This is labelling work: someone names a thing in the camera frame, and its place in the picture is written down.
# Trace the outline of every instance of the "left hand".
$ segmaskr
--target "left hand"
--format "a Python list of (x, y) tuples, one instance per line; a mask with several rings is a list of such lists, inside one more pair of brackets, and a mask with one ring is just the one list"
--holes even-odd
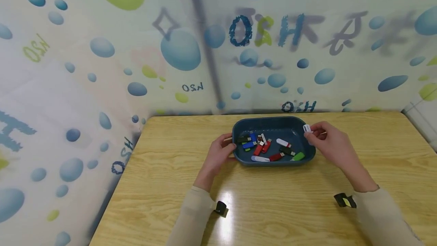
[(215, 139), (209, 147), (201, 171), (212, 173), (214, 176), (218, 175), (221, 166), (236, 147), (235, 143), (232, 143), (232, 133), (223, 134)]

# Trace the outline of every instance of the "wooden table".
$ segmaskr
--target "wooden table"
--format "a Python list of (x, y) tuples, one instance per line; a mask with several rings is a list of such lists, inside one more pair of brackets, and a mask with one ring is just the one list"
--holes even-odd
[[(91, 246), (164, 245), (185, 193), (212, 140), (236, 121), (287, 114), (153, 117), (107, 206)], [(307, 123), (327, 120), (349, 134), (363, 164), (391, 192), (405, 220), (437, 245), (437, 156), (399, 112), (301, 113)], [(317, 151), (297, 168), (247, 168), (231, 162), (212, 198), (229, 208), (212, 214), (203, 245), (370, 245), (356, 211), (333, 195), (352, 192), (342, 172)]]

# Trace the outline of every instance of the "wall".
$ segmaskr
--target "wall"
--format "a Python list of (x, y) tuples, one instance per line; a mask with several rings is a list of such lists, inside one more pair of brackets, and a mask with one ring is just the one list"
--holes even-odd
[(87, 245), (150, 116), (402, 110), (437, 78), (436, 8), (0, 0), (0, 241)]
[(437, 80), (424, 74), (419, 80), (425, 82), (421, 90), (404, 108), (403, 113), (416, 126), (427, 142), (437, 151)]

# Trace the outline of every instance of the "finger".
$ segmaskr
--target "finger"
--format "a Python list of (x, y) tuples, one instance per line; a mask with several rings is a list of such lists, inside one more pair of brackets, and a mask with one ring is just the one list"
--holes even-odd
[(322, 133), (325, 133), (325, 131), (323, 131), (323, 130), (316, 130), (316, 131), (313, 131), (313, 134), (314, 134), (314, 136), (316, 136), (316, 137), (318, 137), (320, 134), (322, 134)]
[(224, 153), (224, 156), (229, 156), (230, 153), (232, 153), (232, 151), (234, 151), (237, 148), (237, 145), (235, 143), (230, 143), (227, 146), (225, 146), (222, 149), (222, 152)]
[(314, 134), (305, 132), (304, 136), (305, 138), (307, 138), (308, 142), (311, 143), (311, 145), (315, 146), (317, 149), (320, 149), (320, 146), (323, 145), (323, 141), (314, 136)]
[(227, 146), (228, 144), (232, 143), (232, 138), (226, 139), (221, 143), (222, 147)]
[(319, 140), (325, 140), (325, 139), (327, 138), (327, 136), (328, 136), (327, 133), (323, 133), (323, 134), (320, 134), (319, 136), (317, 136), (317, 139), (319, 139)]
[(232, 133), (226, 133), (219, 136), (214, 142), (222, 143), (225, 139), (232, 137)]
[(336, 129), (336, 127), (334, 127), (333, 125), (331, 125), (330, 123), (323, 121), (323, 122), (319, 122), (319, 123), (314, 123), (313, 125), (311, 125), (311, 130), (312, 131), (316, 131), (316, 130), (324, 130), (324, 131), (329, 131), (332, 129)]

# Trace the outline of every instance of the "beige sleeve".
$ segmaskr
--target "beige sleeve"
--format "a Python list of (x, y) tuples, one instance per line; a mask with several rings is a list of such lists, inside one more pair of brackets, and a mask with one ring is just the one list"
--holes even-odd
[(373, 246), (424, 245), (403, 220), (399, 207), (384, 189), (355, 192), (353, 199), (362, 229)]
[(202, 242), (203, 232), (216, 203), (209, 193), (193, 186), (182, 203), (167, 246), (197, 246)]

